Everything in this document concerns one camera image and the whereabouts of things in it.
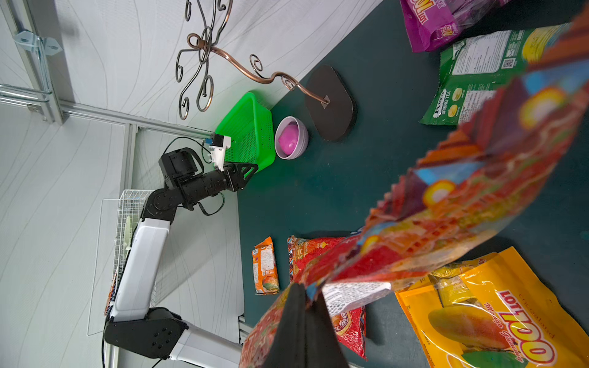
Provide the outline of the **green plastic basket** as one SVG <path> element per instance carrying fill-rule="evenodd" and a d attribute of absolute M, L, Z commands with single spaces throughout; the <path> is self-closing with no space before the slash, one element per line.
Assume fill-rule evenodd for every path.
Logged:
<path fill-rule="evenodd" d="M 253 92 L 244 94 L 216 127 L 215 133 L 231 138 L 225 161 L 258 165 L 258 171 L 276 158 L 271 111 Z"/>

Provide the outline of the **red candy bag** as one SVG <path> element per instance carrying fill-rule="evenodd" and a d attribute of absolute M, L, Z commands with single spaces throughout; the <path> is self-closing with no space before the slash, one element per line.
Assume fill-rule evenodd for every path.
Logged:
<path fill-rule="evenodd" d="M 303 239 L 291 236 L 288 239 L 290 282 L 302 282 L 309 286 L 325 281 L 345 261 L 351 246 L 359 238 L 357 232 L 339 238 Z M 366 360 L 366 308 L 337 314 L 331 318 L 331 323 L 339 343 Z"/>
<path fill-rule="evenodd" d="M 323 282 L 292 282 L 253 328 L 241 367 L 262 367 L 292 284 L 330 318 L 402 292 L 489 240 L 538 196 L 588 107 L 588 13 L 524 75 L 400 178 Z"/>

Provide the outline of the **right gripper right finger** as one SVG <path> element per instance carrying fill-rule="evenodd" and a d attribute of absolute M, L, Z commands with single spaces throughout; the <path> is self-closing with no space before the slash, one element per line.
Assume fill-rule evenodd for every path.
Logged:
<path fill-rule="evenodd" d="M 305 366 L 348 368 L 340 349 L 325 299 L 317 299 L 305 311 Z"/>

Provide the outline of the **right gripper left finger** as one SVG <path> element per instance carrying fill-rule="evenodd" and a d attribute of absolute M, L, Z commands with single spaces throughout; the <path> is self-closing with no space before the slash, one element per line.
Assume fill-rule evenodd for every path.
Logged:
<path fill-rule="evenodd" d="M 305 313 L 307 295 L 292 284 L 274 341 L 262 367 L 305 367 Z"/>

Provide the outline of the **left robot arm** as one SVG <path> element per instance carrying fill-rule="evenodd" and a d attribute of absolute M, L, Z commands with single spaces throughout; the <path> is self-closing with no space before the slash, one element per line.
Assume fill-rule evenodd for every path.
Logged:
<path fill-rule="evenodd" d="M 130 252 L 107 313 L 104 341 L 142 357 L 179 360 L 198 367 L 237 367 L 242 348 L 185 321 L 167 308 L 150 305 L 164 245 L 178 208 L 189 211 L 204 199 L 237 192 L 258 171 L 253 163 L 224 163 L 205 171 L 191 148 L 164 153 L 159 160 L 164 188 L 147 198 L 133 232 Z"/>

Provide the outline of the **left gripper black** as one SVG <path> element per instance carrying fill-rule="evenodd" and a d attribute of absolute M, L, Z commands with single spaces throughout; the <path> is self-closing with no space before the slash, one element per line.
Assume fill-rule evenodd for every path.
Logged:
<path fill-rule="evenodd" d="M 223 170 L 211 172 L 213 192 L 243 190 L 258 171 L 254 163 L 227 163 Z"/>

